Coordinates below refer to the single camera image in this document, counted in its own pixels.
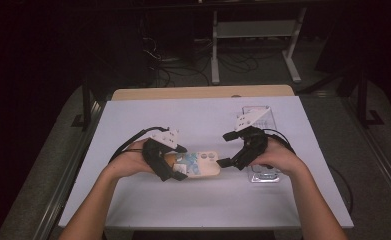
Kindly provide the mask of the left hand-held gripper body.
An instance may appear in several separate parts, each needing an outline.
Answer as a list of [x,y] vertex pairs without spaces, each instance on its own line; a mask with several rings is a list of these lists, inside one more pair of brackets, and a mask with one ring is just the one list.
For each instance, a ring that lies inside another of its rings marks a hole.
[[166,181],[166,171],[172,170],[165,160],[165,155],[174,151],[177,145],[177,132],[170,130],[153,134],[143,145],[144,160],[162,181]]

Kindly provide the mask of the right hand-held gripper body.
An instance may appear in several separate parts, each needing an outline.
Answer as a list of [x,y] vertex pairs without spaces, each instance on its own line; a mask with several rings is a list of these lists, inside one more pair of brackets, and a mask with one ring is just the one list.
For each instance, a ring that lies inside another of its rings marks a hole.
[[244,141],[242,149],[233,157],[236,168],[242,170],[261,155],[267,147],[266,116],[269,107],[244,107],[243,113],[237,117],[234,131]]

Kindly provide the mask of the clear plastic packaging box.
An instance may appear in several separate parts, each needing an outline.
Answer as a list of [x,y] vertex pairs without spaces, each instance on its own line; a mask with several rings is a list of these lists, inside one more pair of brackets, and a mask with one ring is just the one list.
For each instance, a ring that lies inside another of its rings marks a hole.
[[[276,130],[276,124],[270,106],[244,106],[242,113],[247,114],[254,110],[264,110],[265,114],[256,120],[254,127],[263,129],[267,134],[272,134]],[[248,180],[251,183],[276,183],[280,180],[279,172],[275,168],[254,165],[247,167]]]

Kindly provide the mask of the person's left hand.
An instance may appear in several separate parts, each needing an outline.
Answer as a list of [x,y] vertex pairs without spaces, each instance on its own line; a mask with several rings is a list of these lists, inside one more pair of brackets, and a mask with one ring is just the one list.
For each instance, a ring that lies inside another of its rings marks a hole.
[[123,153],[115,157],[102,171],[102,174],[112,180],[119,180],[137,173],[152,173],[142,155],[146,139],[130,144]]

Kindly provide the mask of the person's right hand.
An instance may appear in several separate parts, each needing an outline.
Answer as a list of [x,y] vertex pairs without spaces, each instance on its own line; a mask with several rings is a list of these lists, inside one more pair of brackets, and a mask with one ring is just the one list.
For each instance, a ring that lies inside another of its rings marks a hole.
[[272,138],[268,138],[266,150],[255,158],[251,164],[277,168],[290,178],[300,178],[310,174],[306,164],[296,154]]

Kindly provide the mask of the light wooden table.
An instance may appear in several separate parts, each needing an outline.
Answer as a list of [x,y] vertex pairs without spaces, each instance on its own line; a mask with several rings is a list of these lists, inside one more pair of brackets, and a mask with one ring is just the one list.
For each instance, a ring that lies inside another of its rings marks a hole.
[[111,100],[157,100],[157,99],[195,99],[195,98],[235,98],[294,96],[289,85],[245,85],[245,86],[206,86],[118,89]]

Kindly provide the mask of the black metal stand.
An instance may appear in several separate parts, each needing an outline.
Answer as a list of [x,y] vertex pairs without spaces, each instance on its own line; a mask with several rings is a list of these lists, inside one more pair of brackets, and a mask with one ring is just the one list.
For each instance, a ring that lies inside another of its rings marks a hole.
[[93,94],[90,83],[85,80],[81,86],[82,112],[76,115],[71,124],[72,127],[80,127],[83,132],[95,122],[99,104]]
[[364,70],[360,69],[357,86],[357,118],[365,129],[373,125],[383,125],[384,121],[377,111],[367,109],[367,96],[368,80],[365,77]]

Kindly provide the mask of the aluminium rail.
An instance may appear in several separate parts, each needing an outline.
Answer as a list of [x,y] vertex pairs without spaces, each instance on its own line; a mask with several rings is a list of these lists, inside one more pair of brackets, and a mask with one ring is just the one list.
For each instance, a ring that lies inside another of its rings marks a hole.
[[358,119],[353,103],[348,99],[343,99],[342,102],[350,118],[355,123],[356,128],[359,130],[370,151],[373,153],[374,158],[377,161],[378,168],[391,189],[391,164],[388,161],[387,156],[385,155],[382,148],[378,145],[376,138],[372,135],[370,130],[367,129]]
[[36,173],[46,204],[31,240],[49,240],[57,228],[105,103],[67,103],[41,152]]

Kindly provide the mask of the white metal desk frame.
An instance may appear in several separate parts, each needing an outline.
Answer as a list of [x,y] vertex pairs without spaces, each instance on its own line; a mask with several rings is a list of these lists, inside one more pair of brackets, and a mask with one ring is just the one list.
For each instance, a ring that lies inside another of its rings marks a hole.
[[288,72],[294,83],[300,83],[301,77],[296,65],[292,59],[298,37],[301,32],[303,20],[307,8],[301,8],[298,16],[294,20],[261,20],[261,21],[232,21],[220,22],[218,13],[213,14],[212,26],[212,56],[211,76],[212,84],[220,84],[220,75],[218,67],[218,49],[217,42],[219,39],[231,38],[257,38],[257,37],[289,37],[290,41],[286,49],[281,54],[285,61]]

